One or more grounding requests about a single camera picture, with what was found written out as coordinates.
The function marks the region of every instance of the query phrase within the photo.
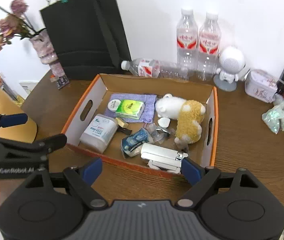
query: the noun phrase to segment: white wall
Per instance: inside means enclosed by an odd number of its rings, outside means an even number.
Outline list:
[[[0,0],[9,7],[11,0]],[[35,27],[43,23],[38,10],[45,0],[25,0],[27,16]],[[117,0],[132,58],[150,57],[176,61],[176,30],[180,8],[194,8],[201,25],[208,9],[219,12],[222,47],[235,44],[253,68],[280,76],[284,68],[284,0]],[[19,80],[40,80],[48,70],[40,63],[29,41],[14,38],[0,52],[0,71],[12,89],[26,93]]]

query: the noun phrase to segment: yellow plush toy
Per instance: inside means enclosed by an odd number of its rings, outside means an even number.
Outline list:
[[[175,143],[184,141],[195,143],[201,138],[201,123],[204,119],[205,107],[195,100],[186,101],[178,116],[178,127],[175,133]]]

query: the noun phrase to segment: bottle cap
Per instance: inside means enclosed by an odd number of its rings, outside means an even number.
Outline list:
[[[108,103],[107,108],[110,111],[115,112],[117,110],[118,106],[120,105],[120,103],[121,103],[121,100],[113,99]]]
[[[212,12],[206,12],[206,18],[211,20],[217,20],[219,18],[219,14],[212,13]]]
[[[129,62],[128,62],[127,60],[123,60],[123,61],[121,62],[121,68],[122,68],[123,70],[128,70],[128,68],[129,68]]]
[[[181,9],[183,15],[193,15],[193,9]]]

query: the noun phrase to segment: small round container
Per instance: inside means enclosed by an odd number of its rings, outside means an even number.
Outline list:
[[[118,125],[114,118],[97,114],[81,135],[80,141],[102,154],[117,128]]]
[[[113,99],[108,103],[107,108],[110,111],[115,112],[117,110],[118,106],[120,105],[120,103],[121,103],[121,100]]]

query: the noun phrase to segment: white plastic container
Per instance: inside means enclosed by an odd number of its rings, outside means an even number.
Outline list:
[[[114,118],[97,114],[80,137],[80,141],[96,152],[103,153],[117,130]]]
[[[253,70],[245,80],[245,92],[261,101],[272,103],[278,89],[276,82],[277,80],[269,73],[260,69]]]

